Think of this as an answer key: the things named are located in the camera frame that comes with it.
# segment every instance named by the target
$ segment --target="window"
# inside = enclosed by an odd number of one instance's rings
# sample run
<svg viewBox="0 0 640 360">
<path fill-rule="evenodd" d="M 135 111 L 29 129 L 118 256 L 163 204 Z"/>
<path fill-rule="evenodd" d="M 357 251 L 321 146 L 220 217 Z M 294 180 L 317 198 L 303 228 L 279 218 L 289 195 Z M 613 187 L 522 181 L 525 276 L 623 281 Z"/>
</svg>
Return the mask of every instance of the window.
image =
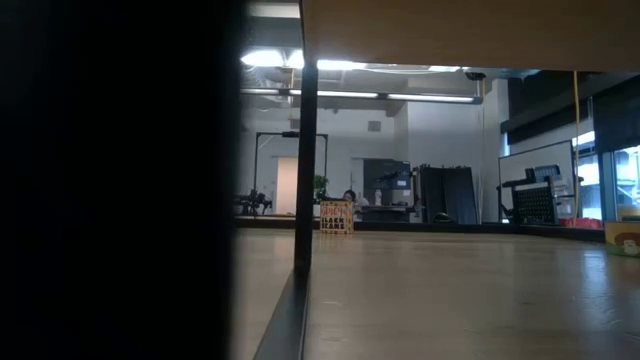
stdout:
<svg viewBox="0 0 640 360">
<path fill-rule="evenodd" d="M 600 203 L 600 170 L 595 154 L 595 133 L 590 131 L 573 138 L 573 146 L 578 146 L 578 176 L 580 182 L 580 204 L 582 217 L 602 220 Z"/>
<path fill-rule="evenodd" d="M 618 150 L 616 159 L 616 201 L 618 219 L 625 220 L 629 216 L 637 216 L 640 212 L 640 197 L 638 196 L 638 154 L 640 146 Z"/>
</svg>

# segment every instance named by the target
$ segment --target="wooden floor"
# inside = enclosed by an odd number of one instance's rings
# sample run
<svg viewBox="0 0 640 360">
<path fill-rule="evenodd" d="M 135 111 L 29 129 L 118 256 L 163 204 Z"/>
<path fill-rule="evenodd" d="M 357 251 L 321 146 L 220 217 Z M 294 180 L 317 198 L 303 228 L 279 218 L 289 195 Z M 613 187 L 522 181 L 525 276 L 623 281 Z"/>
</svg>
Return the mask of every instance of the wooden floor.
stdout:
<svg viewBox="0 0 640 360">
<path fill-rule="evenodd" d="M 261 262 L 273 269 L 279 265 L 263 256 L 277 251 L 266 244 L 286 244 L 279 251 L 288 273 L 293 231 L 242 234 L 245 242 L 262 239 Z M 640 359 L 640 261 L 609 256 L 601 245 L 317 233 L 313 256 L 306 359 Z M 245 309 L 268 308 L 262 300 L 250 297 Z"/>
<path fill-rule="evenodd" d="M 253 359 L 293 268 L 293 234 L 247 229 L 236 236 L 232 359 Z"/>
</svg>

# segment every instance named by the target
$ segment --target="ceiling light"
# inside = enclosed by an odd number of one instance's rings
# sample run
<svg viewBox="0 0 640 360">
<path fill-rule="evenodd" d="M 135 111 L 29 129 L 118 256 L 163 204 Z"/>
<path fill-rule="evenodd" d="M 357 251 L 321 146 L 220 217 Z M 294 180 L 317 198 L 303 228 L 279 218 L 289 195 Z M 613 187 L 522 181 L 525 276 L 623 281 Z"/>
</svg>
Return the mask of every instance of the ceiling light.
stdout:
<svg viewBox="0 0 640 360">
<path fill-rule="evenodd" d="M 458 71 L 460 66 L 429 66 L 429 71 L 437 71 L 437 72 L 454 72 Z"/>
<path fill-rule="evenodd" d="M 407 100 L 407 101 L 434 101 L 434 102 L 456 102 L 456 103 L 473 102 L 472 97 L 465 97 L 465 96 L 389 94 L 387 98 L 389 100 Z"/>
<path fill-rule="evenodd" d="M 242 57 L 242 62 L 251 66 L 284 66 L 282 53 L 278 50 L 256 50 Z"/>
<path fill-rule="evenodd" d="M 362 99 L 375 99 L 378 97 L 377 93 L 362 93 L 352 91 L 318 91 L 318 96 L 327 97 L 346 97 L 346 98 L 362 98 Z"/>
<path fill-rule="evenodd" d="M 278 95 L 277 89 L 240 89 L 241 94 L 247 95 Z"/>
<path fill-rule="evenodd" d="M 296 50 L 291 53 L 289 59 L 287 59 L 287 67 L 294 69 L 302 69 L 304 67 L 304 56 L 302 50 Z"/>
<path fill-rule="evenodd" d="M 249 15 L 251 16 L 294 19 L 300 18 L 300 8 L 298 7 L 297 3 L 249 3 L 248 8 Z"/>
<path fill-rule="evenodd" d="M 354 63 L 353 61 L 340 61 L 340 60 L 318 60 L 319 70 L 356 70 L 364 69 L 367 66 L 365 63 Z"/>
</svg>

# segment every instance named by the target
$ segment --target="storage box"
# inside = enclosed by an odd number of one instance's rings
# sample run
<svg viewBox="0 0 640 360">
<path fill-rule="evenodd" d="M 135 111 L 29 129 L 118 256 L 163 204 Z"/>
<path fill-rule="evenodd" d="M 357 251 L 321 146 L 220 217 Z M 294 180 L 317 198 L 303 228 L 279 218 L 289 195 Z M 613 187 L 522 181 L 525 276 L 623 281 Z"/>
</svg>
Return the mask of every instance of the storage box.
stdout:
<svg viewBox="0 0 640 360">
<path fill-rule="evenodd" d="M 353 232 L 353 203 L 350 201 L 321 202 L 320 230 L 331 234 L 351 234 Z"/>
<path fill-rule="evenodd" d="M 640 258 L 640 223 L 607 222 L 604 231 L 609 254 Z"/>
</svg>

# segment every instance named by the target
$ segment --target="potted plant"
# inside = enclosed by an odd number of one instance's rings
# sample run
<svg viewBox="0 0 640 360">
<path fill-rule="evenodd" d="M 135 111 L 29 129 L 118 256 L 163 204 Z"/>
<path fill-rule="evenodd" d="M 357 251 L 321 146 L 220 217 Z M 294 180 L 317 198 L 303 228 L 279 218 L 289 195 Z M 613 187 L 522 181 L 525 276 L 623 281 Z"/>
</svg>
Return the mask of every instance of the potted plant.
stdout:
<svg viewBox="0 0 640 360">
<path fill-rule="evenodd" d="M 327 198 L 327 184 L 329 179 L 326 176 L 316 175 L 313 177 L 313 216 L 320 216 L 320 202 Z"/>
</svg>

